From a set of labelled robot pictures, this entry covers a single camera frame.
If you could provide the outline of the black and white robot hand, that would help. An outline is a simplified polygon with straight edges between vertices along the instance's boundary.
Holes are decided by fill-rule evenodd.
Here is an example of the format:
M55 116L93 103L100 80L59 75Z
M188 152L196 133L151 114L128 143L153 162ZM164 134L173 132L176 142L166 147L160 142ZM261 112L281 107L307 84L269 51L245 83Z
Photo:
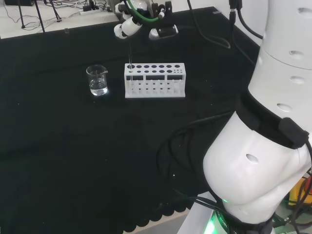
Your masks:
M115 13L120 14L123 20L114 27L114 34L119 39L127 39L142 28L149 30L150 40L170 38L179 33L172 20L171 1L121 0L115 5Z

